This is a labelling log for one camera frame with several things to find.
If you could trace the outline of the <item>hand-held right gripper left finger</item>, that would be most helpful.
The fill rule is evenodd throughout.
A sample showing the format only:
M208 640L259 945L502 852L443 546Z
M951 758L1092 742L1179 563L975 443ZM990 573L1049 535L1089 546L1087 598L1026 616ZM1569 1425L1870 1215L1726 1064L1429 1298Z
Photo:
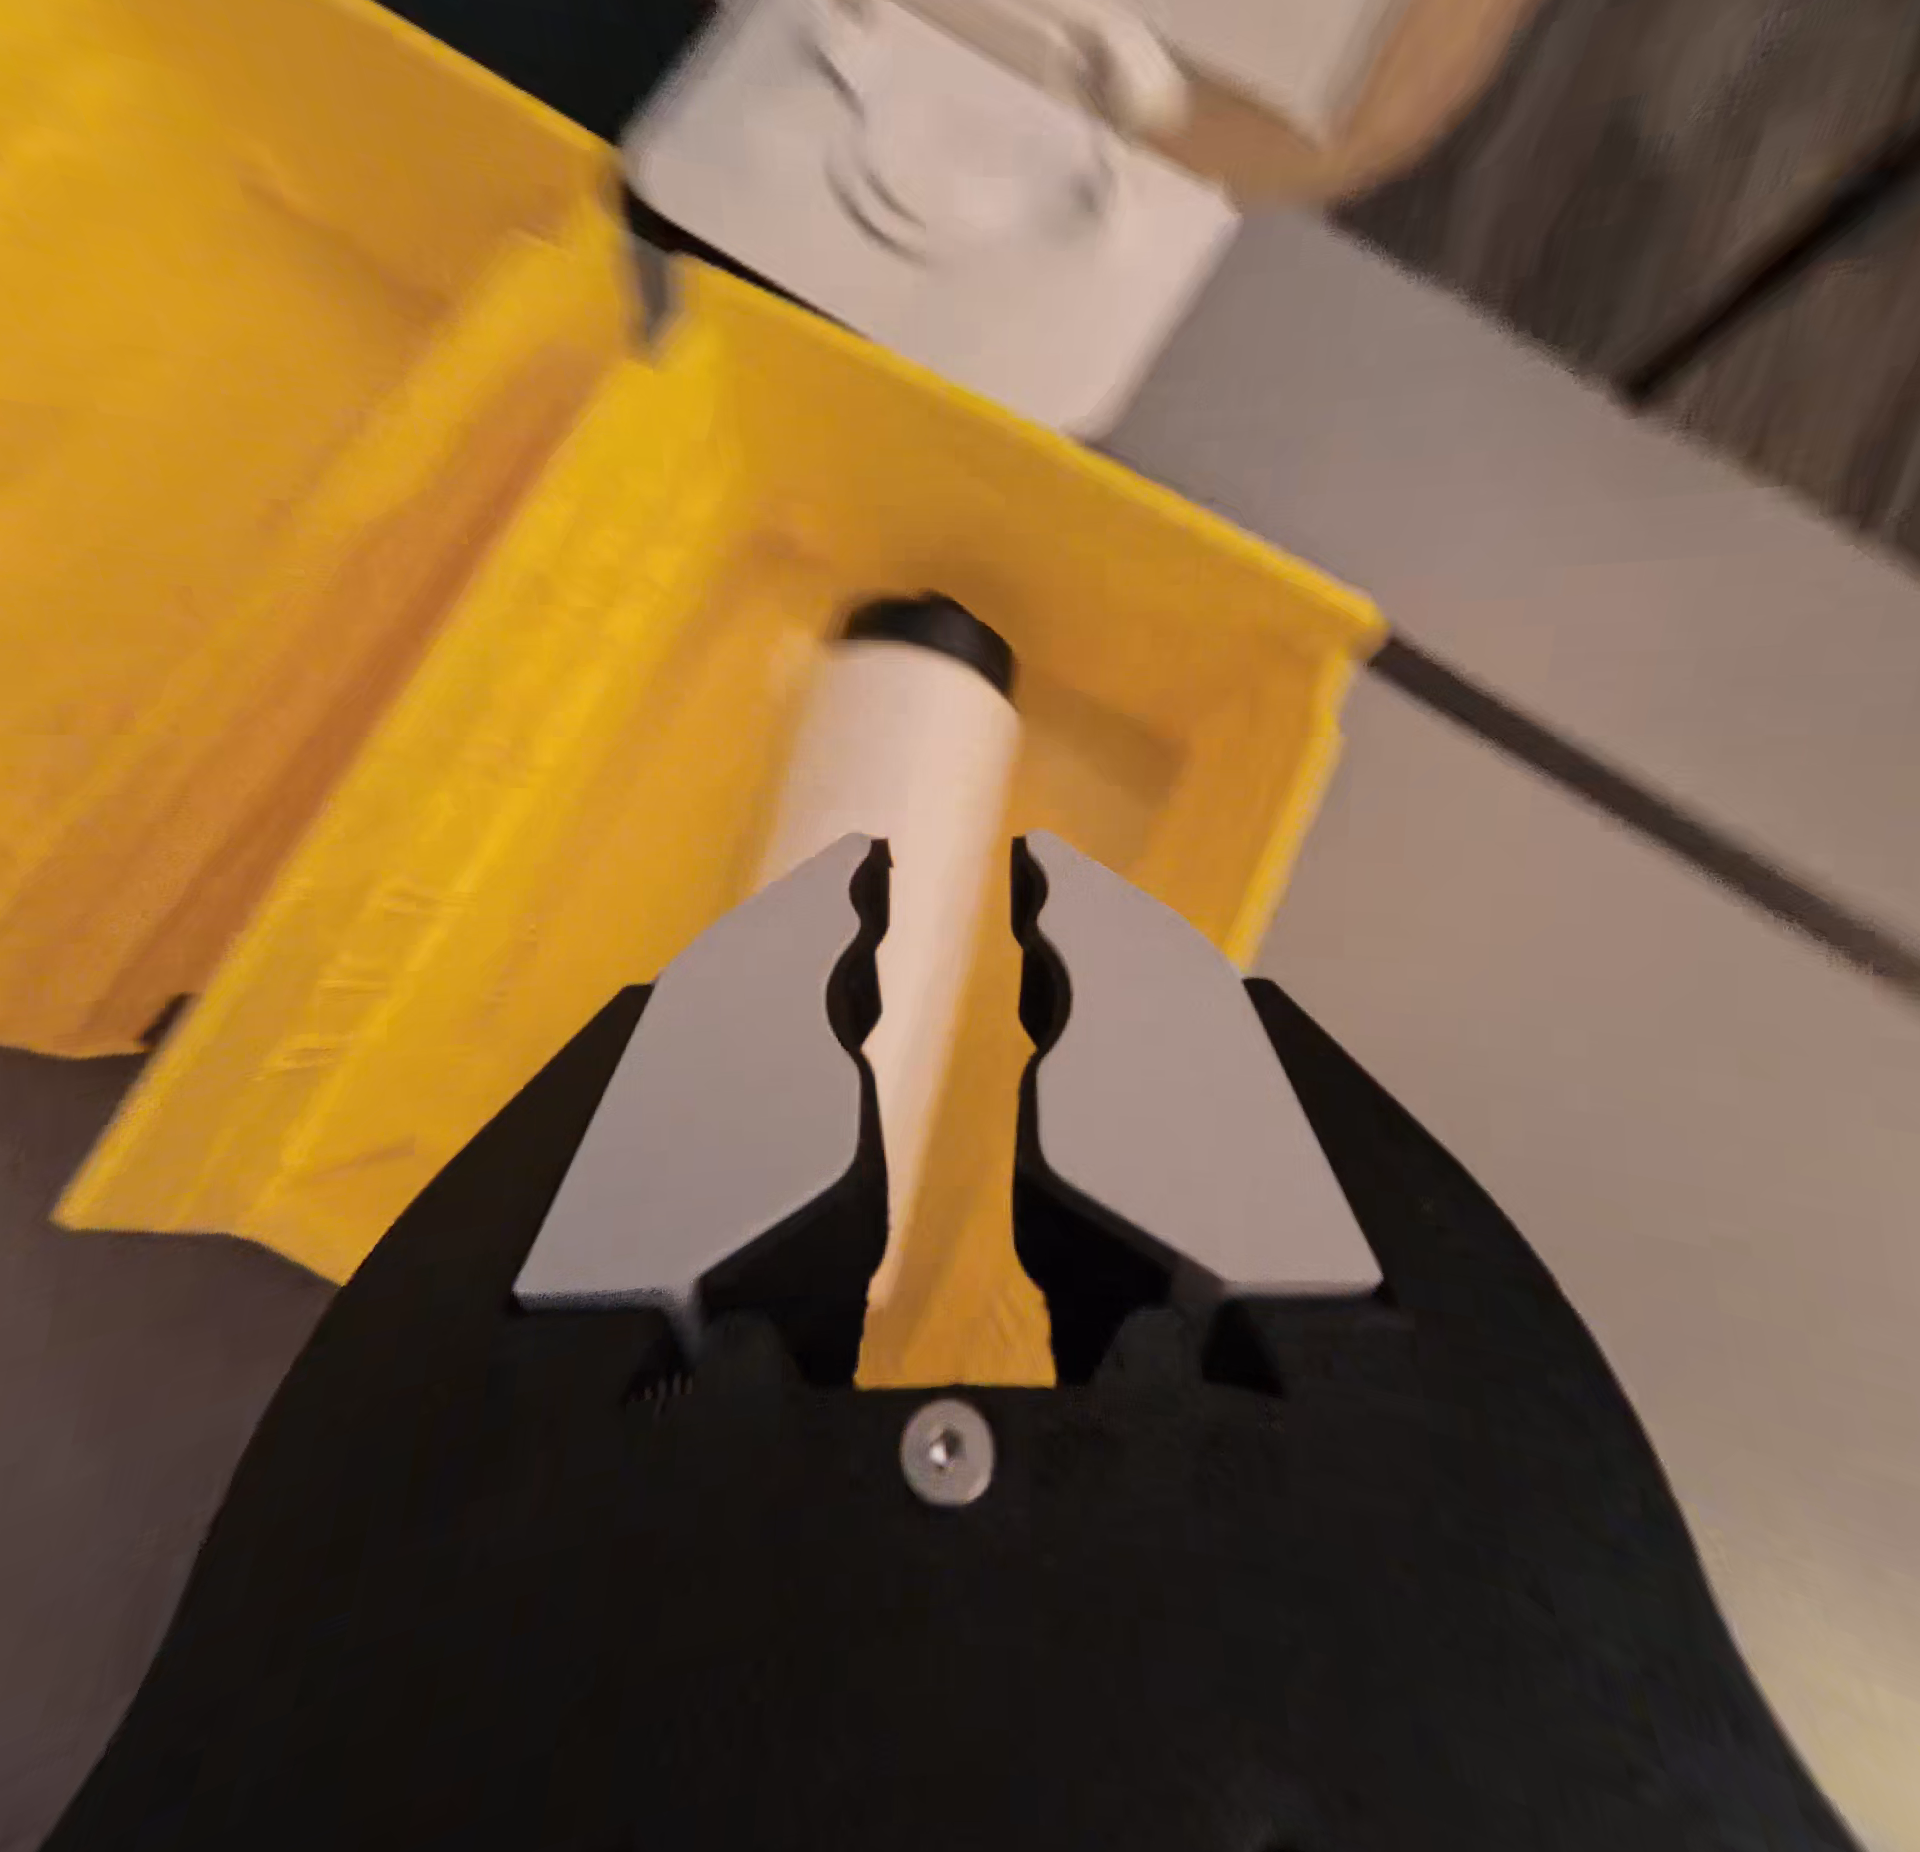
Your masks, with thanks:
M720 914L650 985L517 1277L524 1310L718 1310L855 1176L890 856L847 833Z

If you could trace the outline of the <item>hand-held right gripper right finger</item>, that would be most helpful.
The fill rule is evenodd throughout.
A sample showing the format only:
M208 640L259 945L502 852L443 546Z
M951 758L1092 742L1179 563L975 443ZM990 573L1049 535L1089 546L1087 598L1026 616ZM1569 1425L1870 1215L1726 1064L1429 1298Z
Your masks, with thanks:
M1202 1307L1377 1293L1380 1258L1232 960L1058 833L1020 836L1012 882L1035 1187Z

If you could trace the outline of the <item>yellow plastic bin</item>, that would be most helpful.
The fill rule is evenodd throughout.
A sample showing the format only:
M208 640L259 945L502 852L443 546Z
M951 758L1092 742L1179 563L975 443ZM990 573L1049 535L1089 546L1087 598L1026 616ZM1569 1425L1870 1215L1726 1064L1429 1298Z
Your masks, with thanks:
M632 321L610 148L370 0L3 0L3 1037L206 987Z
M999 839L1057 831L1249 967L1380 606L1054 429L679 262L52 1219L341 1284L621 985L740 900L814 645L1007 640Z

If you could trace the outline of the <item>white plastic bottle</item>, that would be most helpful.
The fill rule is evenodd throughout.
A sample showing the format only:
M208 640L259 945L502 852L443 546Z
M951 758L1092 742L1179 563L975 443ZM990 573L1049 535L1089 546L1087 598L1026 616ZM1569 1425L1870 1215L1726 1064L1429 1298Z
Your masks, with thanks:
M945 1083L1018 749L1007 695L956 658L900 640L830 641L800 695L757 884L848 833L888 848L882 1015L866 1059L892 1161L924 1147Z

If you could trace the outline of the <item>black bottle lid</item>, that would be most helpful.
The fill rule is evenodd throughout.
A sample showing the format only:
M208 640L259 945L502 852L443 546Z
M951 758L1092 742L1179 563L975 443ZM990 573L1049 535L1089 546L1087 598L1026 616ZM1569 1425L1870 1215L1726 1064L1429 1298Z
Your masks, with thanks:
M878 643L919 651L969 670L1014 702L1018 658L1012 643L947 594L870 594L837 620L836 645Z

